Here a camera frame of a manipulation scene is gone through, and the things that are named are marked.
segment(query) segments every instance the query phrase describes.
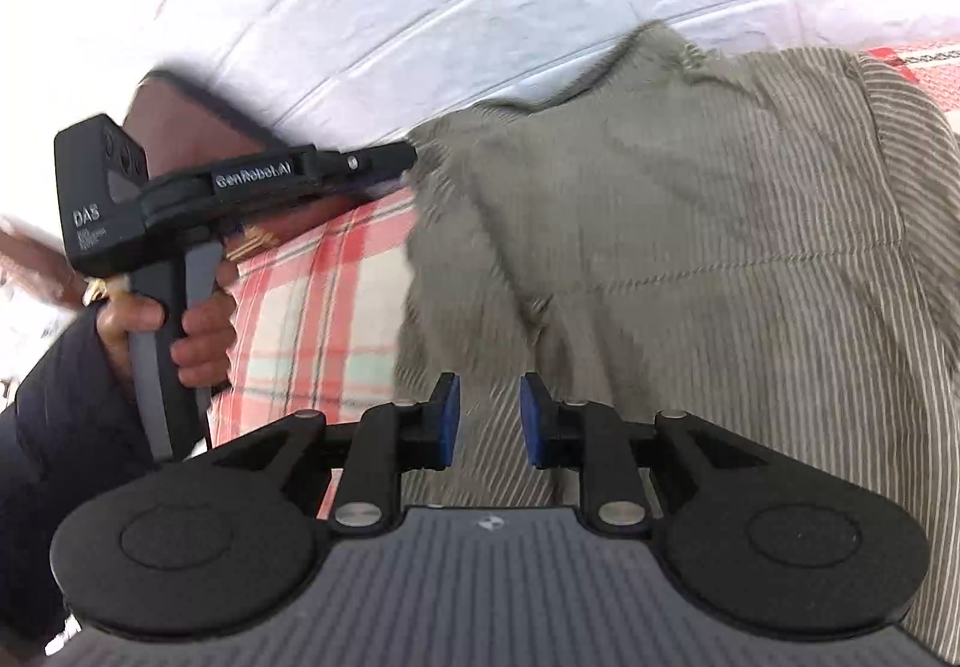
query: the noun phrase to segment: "pink plaid pillow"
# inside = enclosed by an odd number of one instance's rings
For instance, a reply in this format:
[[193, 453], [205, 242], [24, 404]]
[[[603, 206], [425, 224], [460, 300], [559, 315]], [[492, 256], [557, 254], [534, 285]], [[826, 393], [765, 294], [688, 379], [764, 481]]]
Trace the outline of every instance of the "pink plaid pillow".
[[303, 408], [333, 423], [390, 400], [414, 218], [413, 194], [400, 191], [241, 266], [233, 389], [214, 406], [215, 444]]

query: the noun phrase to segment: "human hand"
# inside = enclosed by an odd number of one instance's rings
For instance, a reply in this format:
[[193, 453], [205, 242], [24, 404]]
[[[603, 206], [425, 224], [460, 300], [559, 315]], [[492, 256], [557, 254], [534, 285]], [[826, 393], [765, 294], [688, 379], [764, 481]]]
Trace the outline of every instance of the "human hand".
[[[217, 269], [217, 285], [229, 288], [237, 279], [236, 264], [224, 261]], [[229, 372], [227, 351], [236, 341], [232, 316], [237, 304], [232, 295], [215, 290], [203, 304], [184, 313], [186, 337], [174, 342], [170, 357], [179, 367], [179, 381], [186, 387], [213, 387], [224, 382]], [[104, 344], [107, 360], [123, 383], [133, 381], [130, 332], [157, 331], [163, 324], [163, 308], [146, 296], [112, 293], [97, 314], [97, 334]]]

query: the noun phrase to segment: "red patterned fabric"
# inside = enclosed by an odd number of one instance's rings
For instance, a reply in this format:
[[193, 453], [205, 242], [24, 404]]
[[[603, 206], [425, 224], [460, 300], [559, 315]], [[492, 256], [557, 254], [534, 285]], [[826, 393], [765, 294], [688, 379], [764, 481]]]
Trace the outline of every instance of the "red patterned fabric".
[[960, 43], [876, 47], [868, 52], [920, 85], [944, 112], [960, 110]]
[[214, 407], [215, 444], [303, 408], [333, 423], [390, 400], [413, 221], [401, 191], [241, 265], [233, 389]]

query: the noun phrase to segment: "black circular mount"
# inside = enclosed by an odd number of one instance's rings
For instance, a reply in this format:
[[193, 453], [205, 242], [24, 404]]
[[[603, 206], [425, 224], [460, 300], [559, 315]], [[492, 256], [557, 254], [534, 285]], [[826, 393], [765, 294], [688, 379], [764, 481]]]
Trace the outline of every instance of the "black circular mount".
[[231, 630], [289, 597], [314, 564], [311, 519], [251, 472], [189, 464], [75, 510], [51, 565], [80, 620], [136, 636]]
[[816, 470], [717, 471], [666, 528], [680, 586], [724, 616], [786, 637], [844, 636], [899, 619], [928, 544], [903, 509]]

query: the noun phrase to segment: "dark sleeve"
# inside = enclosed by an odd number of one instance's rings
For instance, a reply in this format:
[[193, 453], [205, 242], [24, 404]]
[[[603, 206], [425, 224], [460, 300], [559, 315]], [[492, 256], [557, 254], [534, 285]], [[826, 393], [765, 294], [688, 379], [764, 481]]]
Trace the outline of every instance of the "dark sleeve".
[[152, 468], [136, 406], [107, 364], [90, 307], [0, 413], [0, 625], [46, 642], [64, 625], [50, 542], [71, 510]]

